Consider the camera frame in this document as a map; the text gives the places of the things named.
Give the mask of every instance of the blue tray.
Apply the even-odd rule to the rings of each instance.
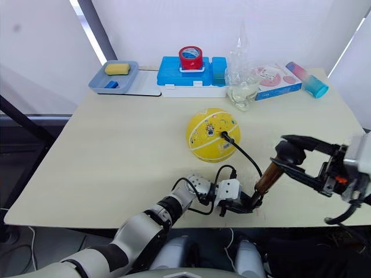
[[[107,75],[104,72],[104,69],[109,64],[120,64],[125,63],[130,65],[130,71],[127,75]],[[135,76],[138,73],[138,63],[135,61],[118,61],[118,60],[111,60],[107,61],[98,73],[93,77],[93,79],[89,82],[89,88],[95,91],[98,94],[125,94],[131,84],[133,83]],[[116,88],[105,88],[105,86],[109,83],[109,81],[116,81],[118,83],[118,87]]]

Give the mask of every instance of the clear plastic bag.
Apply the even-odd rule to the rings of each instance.
[[[225,77],[229,86],[229,98],[238,109],[247,111],[249,102],[255,100],[261,77],[257,69],[250,65],[249,42],[244,23],[241,24],[236,47],[227,57]]]

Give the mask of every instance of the white base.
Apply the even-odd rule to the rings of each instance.
[[[225,97],[227,86],[158,86],[163,97]]]

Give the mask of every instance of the red tape roll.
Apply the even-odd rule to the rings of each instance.
[[[179,50],[180,64],[183,69],[199,70],[203,66],[202,50],[197,46],[186,46]]]

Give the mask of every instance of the blue plastic case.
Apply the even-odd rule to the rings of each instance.
[[[225,86],[224,72],[227,62],[224,57],[203,57],[204,71],[181,72],[180,59],[176,56],[164,56],[157,75],[157,85],[194,86],[194,82],[202,82],[202,86]]]

